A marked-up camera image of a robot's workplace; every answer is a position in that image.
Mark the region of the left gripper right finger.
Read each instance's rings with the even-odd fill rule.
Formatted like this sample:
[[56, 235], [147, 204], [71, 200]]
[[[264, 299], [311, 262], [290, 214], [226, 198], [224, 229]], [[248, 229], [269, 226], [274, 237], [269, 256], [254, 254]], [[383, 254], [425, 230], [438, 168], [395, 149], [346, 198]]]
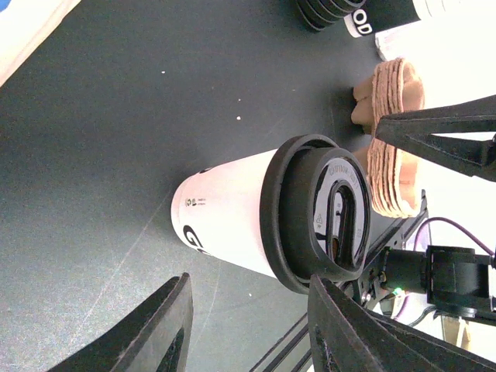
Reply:
[[311, 277], [308, 329], [315, 371], [494, 371], [495, 363], [369, 311]]

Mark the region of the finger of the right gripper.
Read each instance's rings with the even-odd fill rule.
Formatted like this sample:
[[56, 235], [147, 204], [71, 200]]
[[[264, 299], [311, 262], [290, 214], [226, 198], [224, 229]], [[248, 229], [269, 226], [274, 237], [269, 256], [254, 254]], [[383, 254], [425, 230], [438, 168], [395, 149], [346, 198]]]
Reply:
[[387, 115], [375, 137], [452, 171], [495, 179], [495, 97]]

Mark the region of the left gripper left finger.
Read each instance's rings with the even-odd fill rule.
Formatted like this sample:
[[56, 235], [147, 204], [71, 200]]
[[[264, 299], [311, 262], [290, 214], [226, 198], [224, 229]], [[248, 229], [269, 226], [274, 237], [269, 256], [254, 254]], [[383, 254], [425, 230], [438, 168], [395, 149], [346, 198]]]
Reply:
[[193, 314], [191, 277], [183, 273], [51, 370], [184, 371]]

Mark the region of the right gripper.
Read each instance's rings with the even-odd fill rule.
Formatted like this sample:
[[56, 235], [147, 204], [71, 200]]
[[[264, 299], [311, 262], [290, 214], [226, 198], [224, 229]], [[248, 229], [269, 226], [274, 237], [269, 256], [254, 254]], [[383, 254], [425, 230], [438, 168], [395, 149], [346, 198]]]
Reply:
[[452, 246], [425, 252], [384, 248], [363, 272], [363, 289], [372, 308], [394, 289], [426, 296], [442, 315], [465, 320], [495, 319], [495, 254]]

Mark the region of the brown cardboard cup carrier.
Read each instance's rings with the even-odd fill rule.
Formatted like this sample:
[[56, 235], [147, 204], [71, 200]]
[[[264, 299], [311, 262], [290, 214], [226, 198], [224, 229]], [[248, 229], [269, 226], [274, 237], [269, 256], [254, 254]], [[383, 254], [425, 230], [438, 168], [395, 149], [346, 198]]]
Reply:
[[365, 171], [373, 210], [392, 218], [416, 216], [422, 204], [422, 160], [403, 148], [405, 125], [395, 116], [424, 109], [422, 79], [406, 59], [389, 60], [353, 88], [353, 98], [351, 122], [371, 135], [370, 145], [354, 155]]

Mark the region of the stack of paper cups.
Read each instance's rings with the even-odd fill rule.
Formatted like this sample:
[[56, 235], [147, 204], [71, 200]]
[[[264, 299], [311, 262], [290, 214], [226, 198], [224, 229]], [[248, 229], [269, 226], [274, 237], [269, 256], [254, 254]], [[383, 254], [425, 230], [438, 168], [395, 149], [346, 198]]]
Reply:
[[405, 0], [365, 1], [344, 18], [348, 33], [359, 38], [419, 21], [447, 16], [485, 16], [495, 10], [495, 1]]

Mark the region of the white paper cup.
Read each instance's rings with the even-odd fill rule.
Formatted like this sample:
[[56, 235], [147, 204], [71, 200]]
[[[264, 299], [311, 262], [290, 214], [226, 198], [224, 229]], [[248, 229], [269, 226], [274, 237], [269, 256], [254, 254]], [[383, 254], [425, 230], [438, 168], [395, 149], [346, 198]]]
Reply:
[[244, 157], [185, 179], [170, 207], [181, 241], [200, 253], [274, 277], [260, 234], [260, 196], [275, 153]]

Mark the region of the stack of black lids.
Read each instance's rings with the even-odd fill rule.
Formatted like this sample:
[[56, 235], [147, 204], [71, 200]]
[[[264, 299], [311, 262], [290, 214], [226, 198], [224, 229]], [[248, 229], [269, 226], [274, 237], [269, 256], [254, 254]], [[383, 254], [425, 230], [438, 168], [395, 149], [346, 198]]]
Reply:
[[296, 0], [294, 3], [308, 27], [320, 32], [362, 8], [365, 1]]

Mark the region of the blue checkered paper bag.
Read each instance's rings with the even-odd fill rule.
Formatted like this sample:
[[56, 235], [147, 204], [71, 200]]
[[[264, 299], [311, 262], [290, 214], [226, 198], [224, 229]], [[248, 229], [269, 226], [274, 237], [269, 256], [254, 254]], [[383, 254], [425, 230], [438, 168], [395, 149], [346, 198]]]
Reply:
[[1, 2], [1, 83], [61, 24], [79, 0]]

